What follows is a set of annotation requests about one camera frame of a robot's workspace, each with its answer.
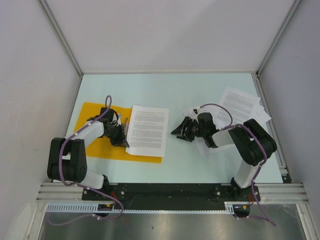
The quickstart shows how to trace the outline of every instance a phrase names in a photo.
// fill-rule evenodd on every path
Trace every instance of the aluminum frame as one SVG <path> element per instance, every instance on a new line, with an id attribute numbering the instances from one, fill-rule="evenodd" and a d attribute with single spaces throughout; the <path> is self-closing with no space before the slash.
<path id="1" fill-rule="evenodd" d="M 65 53 L 72 62 L 73 67 L 75 68 L 78 75 L 82 78 L 83 72 L 79 63 L 71 50 L 70 45 L 68 44 L 60 26 L 58 25 L 53 12 L 51 11 L 46 0 L 37 0 L 44 15 L 46 16 L 49 24 L 51 25 L 54 33 L 56 34 L 58 40 L 61 43 L 61 47 L 64 49 Z M 265 68 L 265 65 L 268 63 L 270 57 L 272 56 L 275 48 L 280 42 L 283 34 L 288 28 L 290 22 L 295 16 L 299 6 L 303 0 L 295 0 L 286 15 L 282 25 L 280 26 L 274 40 L 271 43 L 269 50 L 267 51 L 263 61 L 261 62 L 257 73 L 252 74 L 253 82 L 256 87 L 256 91 L 262 99 L 262 104 L 264 105 L 267 113 L 271 115 L 270 108 L 267 103 L 266 96 L 264 94 L 263 88 L 260 83 L 259 76 Z M 279 136 L 273 121 L 267 124 L 270 133 L 274 137 L 278 145 L 278 156 L 279 167 L 281 174 L 285 175 L 287 171 L 287 161 L 285 155 L 281 148 Z M 283 184 L 283 183 L 274 183 L 274 184 L 257 184 L 260 189 L 261 203 L 262 204 L 296 204 L 297 209 L 300 214 L 300 219 L 305 231 L 306 237 L 308 240 L 318 239 L 319 233 L 315 225 L 311 207 L 305 192 L 305 189 L 302 184 Z M 27 234 L 28 240 L 37 240 L 40 232 L 41 226 L 45 217 L 45 212 L 49 204 L 52 203 L 62 203 L 62 204 L 77 204 L 84 205 L 81 200 L 82 189 L 79 187 L 65 187 L 61 183 L 43 183 L 41 185 L 32 219 L 30 220 L 30 227 Z M 232 202 L 226 202 L 226 206 L 232 204 Z"/>

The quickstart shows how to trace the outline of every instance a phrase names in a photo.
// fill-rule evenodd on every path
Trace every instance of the metal floor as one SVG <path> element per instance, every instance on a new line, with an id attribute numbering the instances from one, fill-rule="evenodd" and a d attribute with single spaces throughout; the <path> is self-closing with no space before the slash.
<path id="1" fill-rule="evenodd" d="M 277 224 L 229 214 L 125 214 L 115 220 L 80 219 L 65 226 L 44 221 L 39 240 L 305 240 L 296 205 L 264 206 Z M 55 223 L 78 213 L 46 213 Z M 253 206 L 251 215 L 261 215 Z"/>

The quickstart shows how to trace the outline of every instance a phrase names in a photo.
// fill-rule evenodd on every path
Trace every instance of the stack of paper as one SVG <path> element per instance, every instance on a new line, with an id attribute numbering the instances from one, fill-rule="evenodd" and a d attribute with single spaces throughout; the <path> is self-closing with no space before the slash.
<path id="1" fill-rule="evenodd" d="M 232 125 L 242 124 L 249 119 L 255 119 L 262 125 L 271 119 L 265 112 L 265 108 L 260 105 L 260 97 L 252 96 L 235 88 L 227 87 L 218 104 L 231 113 L 233 118 Z M 183 115 L 185 117 L 194 118 L 196 114 L 193 109 L 194 108 L 185 109 Z M 213 122 L 218 129 L 229 125 L 231 122 L 226 111 L 218 106 L 205 106 L 198 109 L 198 112 L 211 113 Z M 202 156 L 207 156 L 234 146 L 231 144 L 218 148 L 208 148 L 202 138 L 196 138 L 195 141 Z"/>
<path id="2" fill-rule="evenodd" d="M 268 122 L 271 117 L 260 105 L 260 97 L 252 96 L 235 88 L 227 87 L 218 103 L 232 115 L 233 125 L 242 124 L 249 119 L 255 119 L 260 125 Z M 215 124 L 222 128 L 230 123 L 230 117 L 225 110 L 215 107 Z"/>
<path id="3" fill-rule="evenodd" d="M 126 140 L 131 155 L 164 157 L 169 109 L 133 105 Z"/>

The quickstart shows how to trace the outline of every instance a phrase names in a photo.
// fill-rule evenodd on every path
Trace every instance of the white paper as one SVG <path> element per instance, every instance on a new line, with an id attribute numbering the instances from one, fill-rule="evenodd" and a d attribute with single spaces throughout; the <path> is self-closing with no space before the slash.
<path id="1" fill-rule="evenodd" d="M 234 124 L 242 124 L 249 120 L 260 106 L 260 97 L 252 96 L 238 89 L 227 87 L 219 101 L 219 105 L 226 108 L 233 118 Z M 225 110 L 220 109 L 215 124 L 224 127 L 230 124 L 230 117 Z"/>
<path id="2" fill-rule="evenodd" d="M 259 105 L 257 109 L 251 114 L 251 118 L 255 119 L 260 125 L 265 124 L 271 117 L 266 113 L 264 107 Z"/>
<path id="3" fill-rule="evenodd" d="M 169 109 L 133 105 L 126 140 L 131 155 L 164 157 Z"/>

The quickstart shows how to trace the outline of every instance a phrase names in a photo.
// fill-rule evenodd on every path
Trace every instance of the white wall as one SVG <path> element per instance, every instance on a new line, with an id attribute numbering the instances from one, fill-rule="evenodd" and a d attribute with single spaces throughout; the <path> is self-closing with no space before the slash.
<path id="1" fill-rule="evenodd" d="M 37 1 L 0 1 L 0 239 L 47 178 L 79 81 Z"/>
<path id="2" fill-rule="evenodd" d="M 320 224 L 320 1 L 306 0 L 261 81 L 289 170 Z"/>
<path id="3" fill-rule="evenodd" d="M 294 0 L 48 0 L 84 73 L 255 71 Z"/>

